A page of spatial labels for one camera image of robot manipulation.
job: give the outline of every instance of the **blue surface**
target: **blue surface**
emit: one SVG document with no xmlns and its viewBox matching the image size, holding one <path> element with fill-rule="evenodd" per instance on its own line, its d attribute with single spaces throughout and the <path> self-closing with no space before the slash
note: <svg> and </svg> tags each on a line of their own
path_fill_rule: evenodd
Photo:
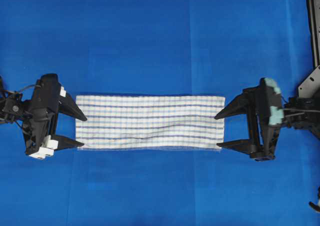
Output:
<svg viewBox="0 0 320 226">
<path fill-rule="evenodd" d="M 0 0 L 0 75 L 10 90 L 57 73 L 80 93 L 214 94 L 274 78 L 287 98 L 312 70 L 305 0 Z M 25 98 L 31 96 L 31 90 Z M 244 116 L 225 140 L 247 137 Z M 58 134 L 75 136 L 61 116 Z M 283 129 L 277 159 L 230 150 L 24 155 L 0 127 L 0 225 L 319 225 L 319 142 Z"/>
</svg>

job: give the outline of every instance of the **white plastic block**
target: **white plastic block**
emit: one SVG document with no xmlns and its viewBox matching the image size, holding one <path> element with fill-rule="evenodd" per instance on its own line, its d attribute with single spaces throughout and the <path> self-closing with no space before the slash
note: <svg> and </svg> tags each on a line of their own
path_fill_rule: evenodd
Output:
<svg viewBox="0 0 320 226">
<path fill-rule="evenodd" d="M 51 148 L 40 147 L 38 152 L 30 154 L 29 156 L 35 159 L 43 160 L 46 156 L 53 156 L 55 151 Z"/>
<path fill-rule="evenodd" d="M 42 147 L 56 150 L 58 148 L 59 141 L 51 139 L 51 135 L 44 138 Z"/>
<path fill-rule="evenodd" d="M 65 98 L 66 94 L 67 94 L 67 91 L 65 91 L 65 88 L 63 86 L 61 86 L 60 95 Z"/>
</svg>

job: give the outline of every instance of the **white towel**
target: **white towel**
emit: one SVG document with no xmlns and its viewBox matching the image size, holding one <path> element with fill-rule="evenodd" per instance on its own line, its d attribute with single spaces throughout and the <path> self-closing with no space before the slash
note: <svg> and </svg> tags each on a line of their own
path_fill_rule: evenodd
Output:
<svg viewBox="0 0 320 226">
<path fill-rule="evenodd" d="M 80 150 L 220 150 L 224 108 L 219 96 L 78 95 L 87 121 L 75 121 Z"/>
</svg>

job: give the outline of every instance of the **screw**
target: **screw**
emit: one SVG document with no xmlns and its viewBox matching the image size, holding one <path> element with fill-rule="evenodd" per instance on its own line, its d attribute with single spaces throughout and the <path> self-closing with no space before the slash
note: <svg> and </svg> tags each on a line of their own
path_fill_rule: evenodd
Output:
<svg viewBox="0 0 320 226">
<path fill-rule="evenodd" d="M 17 105 L 14 105 L 14 106 L 12 107 L 12 110 L 13 110 L 14 112 L 18 112 L 18 111 L 19 111 L 19 107 L 18 107 Z"/>
</svg>

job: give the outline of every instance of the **wire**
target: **wire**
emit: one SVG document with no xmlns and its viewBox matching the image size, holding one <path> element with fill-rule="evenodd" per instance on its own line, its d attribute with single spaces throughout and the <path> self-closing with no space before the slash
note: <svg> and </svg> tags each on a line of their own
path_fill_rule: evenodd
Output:
<svg viewBox="0 0 320 226">
<path fill-rule="evenodd" d="M 24 129 L 22 128 L 22 126 L 17 122 L 17 120 L 15 120 L 14 122 L 16 123 L 16 125 L 19 126 L 20 129 L 24 130 Z"/>
<path fill-rule="evenodd" d="M 283 110 L 306 112 L 306 113 L 320 113 L 320 110 L 314 110 L 314 109 L 283 108 Z"/>
<path fill-rule="evenodd" d="M 20 89 L 20 90 L 18 90 L 18 91 L 16 91 L 16 92 L 14 92 L 13 94 L 10 94 L 9 97 L 7 97 L 7 98 L 13 97 L 13 96 L 15 96 L 15 95 L 17 95 L 17 94 L 20 94 L 21 92 L 23 92 L 23 91 L 25 91 L 25 90 L 27 90 L 27 89 L 33 88 L 33 87 L 41 88 L 40 85 L 31 84 L 31 85 L 28 85 L 28 86 L 26 86 L 26 87 L 24 87 L 24 88 L 22 88 L 22 89 Z M 0 100 L 0 103 L 6 101 L 7 98 L 4 98 L 4 99 Z"/>
<path fill-rule="evenodd" d="M 288 101 L 283 96 L 281 96 L 281 98 L 286 104 L 288 104 Z"/>
<path fill-rule="evenodd" d="M 298 112 L 298 113 L 293 113 L 293 114 L 288 114 L 285 117 L 292 117 L 292 116 L 298 116 L 298 115 L 304 115 L 305 112 Z"/>
<path fill-rule="evenodd" d="M 28 86 L 26 86 L 26 87 L 18 90 L 17 92 L 15 92 L 15 94 L 21 93 L 21 92 L 23 92 L 23 91 L 25 91 L 25 90 L 27 90 L 27 89 L 33 88 L 33 87 L 41 88 L 40 85 L 31 84 L 31 85 L 28 85 Z"/>
</svg>

